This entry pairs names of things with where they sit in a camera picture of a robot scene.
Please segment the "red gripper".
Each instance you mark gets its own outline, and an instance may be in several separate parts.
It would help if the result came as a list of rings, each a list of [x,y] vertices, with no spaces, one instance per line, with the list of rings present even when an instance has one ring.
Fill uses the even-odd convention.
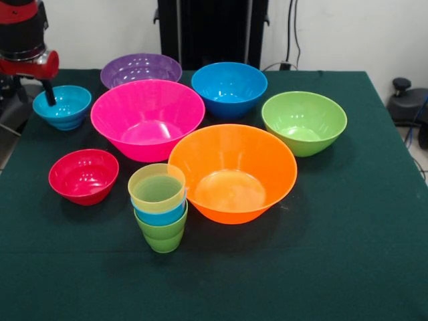
[[[21,84],[20,76],[35,78],[40,80],[43,89],[45,90],[45,97],[49,106],[56,105],[56,98],[54,95],[53,86],[51,81],[59,72],[60,58],[57,51],[47,50],[38,58],[25,61],[13,61],[1,58],[1,73],[13,76],[13,83],[15,92],[19,101],[23,104],[29,102],[27,92]]]

